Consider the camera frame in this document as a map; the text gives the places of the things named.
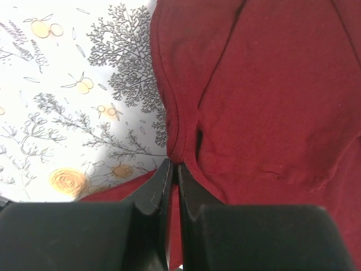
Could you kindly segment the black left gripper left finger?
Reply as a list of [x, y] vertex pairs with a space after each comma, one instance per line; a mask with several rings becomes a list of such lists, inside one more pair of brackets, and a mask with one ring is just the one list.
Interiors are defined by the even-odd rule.
[[12, 203], [2, 270], [168, 270], [173, 164], [119, 202]]

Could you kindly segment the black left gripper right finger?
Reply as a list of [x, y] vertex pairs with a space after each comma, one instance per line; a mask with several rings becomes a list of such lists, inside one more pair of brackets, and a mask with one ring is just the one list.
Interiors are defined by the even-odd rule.
[[355, 270], [327, 212], [310, 205], [222, 203], [178, 168], [185, 270]]

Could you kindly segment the dark red t shirt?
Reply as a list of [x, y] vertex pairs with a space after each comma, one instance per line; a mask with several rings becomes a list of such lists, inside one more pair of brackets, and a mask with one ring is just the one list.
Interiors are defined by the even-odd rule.
[[228, 204], [314, 204], [360, 266], [360, 2], [158, 1], [167, 155]]

